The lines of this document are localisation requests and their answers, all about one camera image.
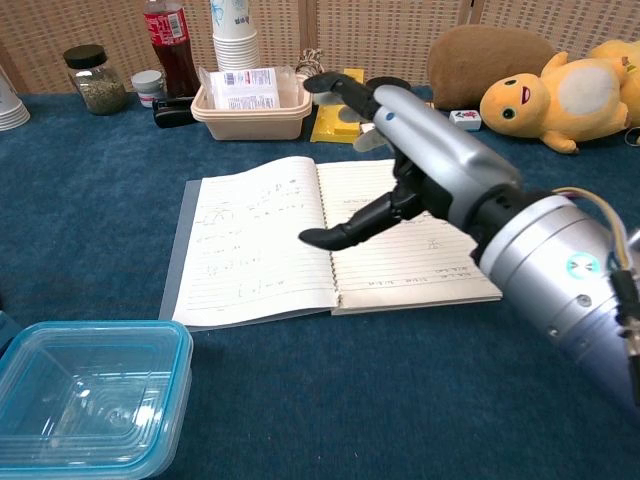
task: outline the paper cup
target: paper cup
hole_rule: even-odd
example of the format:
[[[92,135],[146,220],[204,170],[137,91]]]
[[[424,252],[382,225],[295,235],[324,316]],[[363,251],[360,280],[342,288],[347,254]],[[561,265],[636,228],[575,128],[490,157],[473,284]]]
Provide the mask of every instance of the paper cup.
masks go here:
[[[260,58],[260,55],[258,55],[257,53],[254,53],[251,55],[243,55],[243,56],[217,55],[216,58],[228,64],[233,64],[233,63],[240,64],[240,63],[247,63],[247,62],[253,62],[254,60],[258,60]]]
[[[256,59],[244,64],[227,64],[224,61],[218,61],[218,70],[226,72],[229,70],[251,70],[252,68],[258,68],[260,66],[260,60]]]
[[[0,119],[0,131],[11,130],[12,128],[19,127],[29,121],[31,115],[29,115],[29,111],[24,108],[24,106],[22,107],[23,108],[20,110],[20,113],[13,116],[10,120]]]
[[[235,58],[235,57],[225,57],[225,56],[218,56],[216,57],[216,59],[218,60],[218,64],[220,64],[220,62],[224,63],[225,65],[247,65],[247,64],[254,64],[255,62],[260,60],[260,55],[247,55],[245,57],[239,57],[239,58]]]
[[[9,84],[9,80],[5,78],[2,70],[0,70],[0,115],[8,113],[21,104],[22,102]]]
[[[258,32],[253,32],[251,35],[247,35],[246,37],[242,37],[242,38],[226,38],[226,37],[220,37],[215,34],[213,35],[214,43],[218,43],[220,45],[243,45],[246,43],[253,42],[254,40],[257,40],[257,38],[258,38]]]
[[[217,37],[244,38],[256,29],[249,15],[249,0],[210,0],[211,23]]]
[[[214,43],[213,47],[216,50],[220,50],[221,52],[248,52],[250,50],[255,50],[258,48],[258,42],[247,43],[246,45],[220,45],[219,43]]]
[[[24,115],[27,109],[25,108],[24,104],[20,99],[18,99],[18,102],[19,103],[17,107],[12,108],[8,112],[0,113],[0,122],[6,123],[8,121],[14,120]]]

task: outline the jar lid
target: jar lid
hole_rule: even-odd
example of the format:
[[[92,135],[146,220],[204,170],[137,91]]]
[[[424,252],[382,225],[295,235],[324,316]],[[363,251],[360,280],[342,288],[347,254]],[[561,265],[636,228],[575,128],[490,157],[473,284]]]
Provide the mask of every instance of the jar lid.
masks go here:
[[[144,70],[131,77],[131,84],[136,90],[157,87],[162,81],[162,73],[157,70]]]
[[[79,45],[62,54],[69,68],[76,70],[93,68],[107,61],[107,54],[102,45]]]

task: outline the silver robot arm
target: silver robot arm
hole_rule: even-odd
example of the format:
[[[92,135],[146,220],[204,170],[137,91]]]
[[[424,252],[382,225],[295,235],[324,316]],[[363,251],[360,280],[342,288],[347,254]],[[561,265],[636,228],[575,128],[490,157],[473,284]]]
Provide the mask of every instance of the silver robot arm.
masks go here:
[[[476,240],[472,257],[505,298],[640,425],[637,252],[610,268],[610,231],[564,195],[524,192],[511,164],[406,90],[332,72],[305,88],[337,94],[375,123],[395,152],[397,185],[301,240],[340,250],[425,210],[447,220]]]

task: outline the woven wall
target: woven wall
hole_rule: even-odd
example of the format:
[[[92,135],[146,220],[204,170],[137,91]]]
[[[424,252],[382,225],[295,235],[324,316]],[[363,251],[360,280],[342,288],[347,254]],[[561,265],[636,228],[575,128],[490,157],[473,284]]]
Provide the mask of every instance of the woven wall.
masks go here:
[[[0,0],[0,64],[20,92],[71,92],[62,52],[104,45],[131,87],[135,72],[160,68],[142,16],[143,0]],[[196,65],[216,69],[209,0],[183,2]],[[298,1],[251,1],[265,65],[294,63],[300,53]]]
[[[62,52],[101,43],[126,80],[159,68],[144,0],[0,0],[0,64],[20,92],[69,92]],[[196,65],[216,68],[209,0],[183,0]],[[431,44],[459,23],[537,32],[573,58],[609,38],[640,38],[638,0],[250,0],[264,65],[295,64],[304,46],[328,68],[428,83]]]
[[[536,32],[572,59],[605,40],[640,39],[637,0],[484,0],[478,7],[480,23]]]
[[[427,83],[431,44],[458,21],[456,0],[317,0],[318,46],[331,69],[362,67],[366,78]]]

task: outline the notebook page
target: notebook page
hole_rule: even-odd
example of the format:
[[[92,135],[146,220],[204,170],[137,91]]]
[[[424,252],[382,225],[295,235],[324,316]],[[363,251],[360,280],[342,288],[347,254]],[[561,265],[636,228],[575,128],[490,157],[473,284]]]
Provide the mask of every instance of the notebook page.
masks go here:
[[[334,307],[329,254],[298,239],[323,226],[309,158],[203,179],[173,319],[219,327]]]
[[[393,189],[393,161],[318,165],[327,226],[347,221],[365,204]],[[369,241],[334,252],[340,293],[334,313],[500,298],[500,291],[469,257],[468,235],[423,213]]]

